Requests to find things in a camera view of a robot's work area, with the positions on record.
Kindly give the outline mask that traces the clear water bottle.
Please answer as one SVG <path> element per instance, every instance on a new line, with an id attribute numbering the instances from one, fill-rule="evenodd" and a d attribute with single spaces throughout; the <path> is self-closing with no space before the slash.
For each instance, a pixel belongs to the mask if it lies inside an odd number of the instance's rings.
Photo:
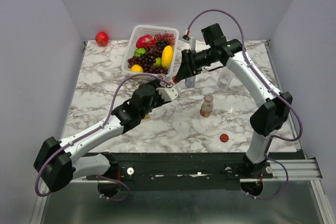
<path id="1" fill-rule="evenodd" d="M 221 89 L 226 90 L 229 87 L 233 77 L 234 74 L 229 69 L 223 68 L 219 74 L 217 86 Z"/>

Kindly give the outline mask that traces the brown juice bottle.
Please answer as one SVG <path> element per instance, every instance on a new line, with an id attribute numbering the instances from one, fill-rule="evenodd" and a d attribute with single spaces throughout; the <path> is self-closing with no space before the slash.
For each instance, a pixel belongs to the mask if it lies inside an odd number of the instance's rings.
<path id="1" fill-rule="evenodd" d="M 200 115 L 203 117 L 209 117 L 213 111 L 213 96 L 207 94 L 204 96 L 204 101 L 200 108 Z"/>

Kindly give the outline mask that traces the large red bottle cap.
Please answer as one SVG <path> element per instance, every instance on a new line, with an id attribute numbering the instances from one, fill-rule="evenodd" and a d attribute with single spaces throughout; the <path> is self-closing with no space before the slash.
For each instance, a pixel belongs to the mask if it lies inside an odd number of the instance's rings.
<path id="1" fill-rule="evenodd" d="M 229 136 L 227 134 L 221 134 L 219 139 L 221 142 L 226 143 L 229 140 Z"/>

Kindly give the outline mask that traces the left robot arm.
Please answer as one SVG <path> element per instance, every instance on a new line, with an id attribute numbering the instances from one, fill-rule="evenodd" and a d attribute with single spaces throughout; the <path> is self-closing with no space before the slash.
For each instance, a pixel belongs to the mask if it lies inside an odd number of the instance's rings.
<path id="1" fill-rule="evenodd" d="M 141 84 L 132 97 L 110 110 L 107 117 L 73 136 L 46 139 L 35 159 L 36 183 L 43 181 L 54 193 L 73 179 L 97 176 L 116 180 L 120 177 L 118 162 L 108 153 L 88 153 L 114 137 L 137 127 L 153 109 L 176 98 L 173 88 L 164 88 L 157 80 Z"/>

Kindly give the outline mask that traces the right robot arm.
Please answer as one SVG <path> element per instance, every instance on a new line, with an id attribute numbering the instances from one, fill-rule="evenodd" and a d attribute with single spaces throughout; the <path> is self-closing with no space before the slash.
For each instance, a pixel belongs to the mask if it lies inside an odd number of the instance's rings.
<path id="1" fill-rule="evenodd" d="M 199 52 L 182 50 L 181 65 L 174 80 L 196 76 L 204 67 L 220 62 L 241 81 L 258 107 L 250 117 L 254 132 L 245 154 L 246 165 L 255 170 L 265 163 L 271 138 L 288 119 L 292 95 L 282 93 L 269 82 L 246 54 L 243 44 L 238 39 L 227 40 L 219 24 L 202 29 L 202 34 L 209 48 Z"/>

